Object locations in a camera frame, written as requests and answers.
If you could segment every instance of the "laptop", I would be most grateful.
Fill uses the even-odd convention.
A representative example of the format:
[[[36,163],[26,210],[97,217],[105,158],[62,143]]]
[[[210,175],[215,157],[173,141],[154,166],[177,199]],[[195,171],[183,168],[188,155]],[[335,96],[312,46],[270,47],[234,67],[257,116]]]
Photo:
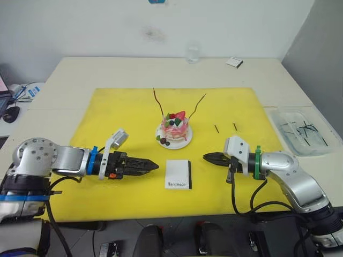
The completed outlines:
[[[4,114],[11,99],[12,95],[0,76],[0,117]]]

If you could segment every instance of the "pink frosting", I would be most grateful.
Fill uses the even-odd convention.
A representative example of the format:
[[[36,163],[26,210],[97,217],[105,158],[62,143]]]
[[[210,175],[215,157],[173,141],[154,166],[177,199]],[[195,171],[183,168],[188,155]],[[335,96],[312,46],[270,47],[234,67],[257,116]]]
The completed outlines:
[[[181,138],[184,138],[185,140],[187,140],[186,138],[186,133],[187,133],[187,128],[188,128],[188,119],[185,118],[183,121],[182,126],[168,126],[165,127],[165,123],[166,123],[166,118],[163,118],[163,121],[161,123],[161,127],[162,130],[165,134],[165,137],[168,140],[175,140],[175,141],[179,141]]]

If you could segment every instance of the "white card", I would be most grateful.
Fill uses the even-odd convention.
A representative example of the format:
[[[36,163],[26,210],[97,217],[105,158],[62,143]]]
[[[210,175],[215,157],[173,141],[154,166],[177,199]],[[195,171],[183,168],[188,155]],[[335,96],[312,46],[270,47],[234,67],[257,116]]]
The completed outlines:
[[[190,161],[167,160],[165,189],[192,189]]]
[[[229,60],[227,60],[226,64],[233,66],[238,69],[239,66],[243,63],[242,60],[239,60],[237,58],[231,57]]]

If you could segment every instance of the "gray wall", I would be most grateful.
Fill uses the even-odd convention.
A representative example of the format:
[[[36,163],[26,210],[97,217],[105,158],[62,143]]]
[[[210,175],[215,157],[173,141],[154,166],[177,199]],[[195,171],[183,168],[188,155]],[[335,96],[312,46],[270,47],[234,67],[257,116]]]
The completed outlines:
[[[316,0],[282,64],[343,138],[343,1]]]
[[[64,56],[283,59],[314,0],[0,0],[0,72],[45,81]]]

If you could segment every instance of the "yellow mat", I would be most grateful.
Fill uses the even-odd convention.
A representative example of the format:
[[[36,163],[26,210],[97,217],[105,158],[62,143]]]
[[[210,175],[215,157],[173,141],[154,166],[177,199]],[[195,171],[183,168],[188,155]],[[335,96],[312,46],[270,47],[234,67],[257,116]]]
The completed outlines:
[[[204,161],[203,155],[221,152],[225,140],[234,134],[249,143],[252,151],[257,145],[261,145],[264,152],[280,150],[282,146],[250,88],[156,90],[165,113],[185,110],[187,116],[205,93],[206,97],[190,120],[192,141],[183,149],[169,150],[155,140],[161,112],[151,89],[96,89],[70,144],[102,147],[110,135],[122,127],[130,136],[120,151],[132,157],[151,159],[160,167],[146,175],[125,176],[122,180],[101,181],[97,176],[87,176],[80,184],[66,180],[54,188],[63,193],[51,197],[55,219],[93,221],[233,213],[231,186],[226,183],[227,168]],[[191,161],[191,190],[164,189],[166,160],[169,159]],[[236,175],[236,202],[240,211],[249,210],[250,196],[261,183],[251,176]],[[255,203],[265,201],[287,202],[280,187],[271,179],[258,193]],[[263,210],[285,209],[269,206]]]

